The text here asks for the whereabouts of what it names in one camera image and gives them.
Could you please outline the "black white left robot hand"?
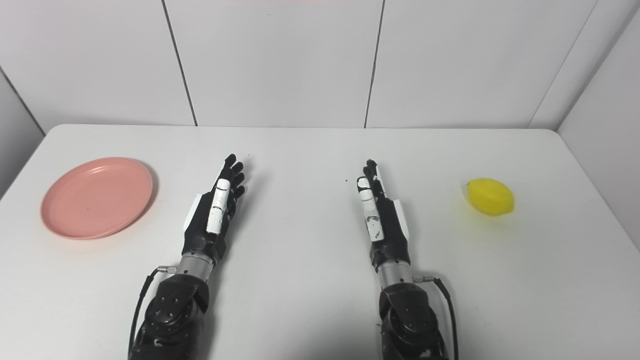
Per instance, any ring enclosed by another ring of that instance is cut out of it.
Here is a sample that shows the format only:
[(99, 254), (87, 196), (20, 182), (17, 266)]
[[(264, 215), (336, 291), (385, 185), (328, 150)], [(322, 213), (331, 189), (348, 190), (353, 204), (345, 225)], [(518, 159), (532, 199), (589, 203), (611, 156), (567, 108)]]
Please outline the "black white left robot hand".
[(216, 265), (227, 251), (226, 235), (246, 192), (243, 163), (231, 153), (209, 192), (201, 194), (183, 233), (182, 255), (202, 255)]

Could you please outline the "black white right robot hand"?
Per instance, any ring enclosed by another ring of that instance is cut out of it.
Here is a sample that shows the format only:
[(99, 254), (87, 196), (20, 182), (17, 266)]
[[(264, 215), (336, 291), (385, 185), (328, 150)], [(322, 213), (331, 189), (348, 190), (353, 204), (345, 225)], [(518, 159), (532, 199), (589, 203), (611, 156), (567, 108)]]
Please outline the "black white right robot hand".
[(374, 159), (366, 160), (362, 173), (356, 186), (371, 243), (371, 265), (376, 272), (387, 262), (409, 265), (409, 230), (402, 203), (386, 195), (380, 167)]

